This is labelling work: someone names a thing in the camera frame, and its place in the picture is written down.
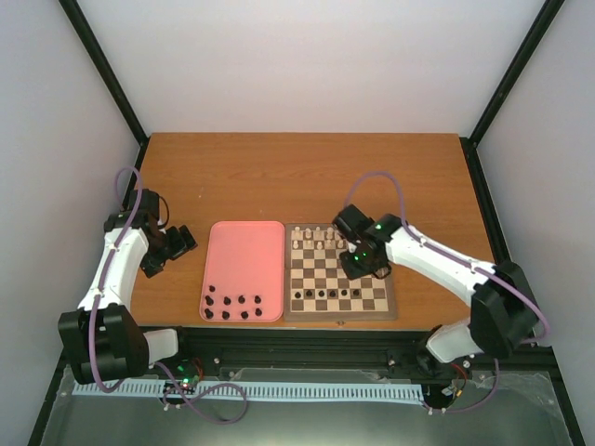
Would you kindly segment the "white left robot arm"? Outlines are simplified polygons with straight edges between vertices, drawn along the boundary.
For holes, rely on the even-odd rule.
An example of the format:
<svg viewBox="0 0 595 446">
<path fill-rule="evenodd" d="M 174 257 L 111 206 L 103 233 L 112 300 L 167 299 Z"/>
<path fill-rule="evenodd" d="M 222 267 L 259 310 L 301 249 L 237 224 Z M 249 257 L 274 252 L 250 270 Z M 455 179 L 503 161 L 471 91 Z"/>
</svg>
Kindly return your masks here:
<svg viewBox="0 0 595 446">
<path fill-rule="evenodd" d="M 139 272 L 151 278 L 197 246 L 187 226 L 166 230 L 150 214 L 126 225 L 128 212 L 104 222 L 104 248 L 95 277 L 74 311 L 59 317 L 58 330 L 75 380 L 107 384 L 144 375 L 157 361 L 173 374 L 187 372 L 193 351 L 179 342 L 179 330 L 144 332 L 130 313 Z"/>
</svg>

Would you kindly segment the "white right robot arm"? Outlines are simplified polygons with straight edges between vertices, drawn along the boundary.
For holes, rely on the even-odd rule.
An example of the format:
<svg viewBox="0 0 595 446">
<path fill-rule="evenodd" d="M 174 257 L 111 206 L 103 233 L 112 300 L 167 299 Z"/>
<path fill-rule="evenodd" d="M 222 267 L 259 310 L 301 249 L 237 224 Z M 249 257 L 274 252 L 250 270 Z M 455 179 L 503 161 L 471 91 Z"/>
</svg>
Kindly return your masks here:
<svg viewBox="0 0 595 446">
<path fill-rule="evenodd" d="M 463 256 L 392 214 L 375 221 L 351 206 L 333 225 L 349 246 L 340 256 L 348 278 L 382 278 L 392 265 L 403 266 L 441 285 L 469 308 L 467 318 L 441 325 L 427 338 L 423 350 L 436 361 L 475 354 L 503 360 L 532 342 L 541 314 L 518 265 Z"/>
</svg>

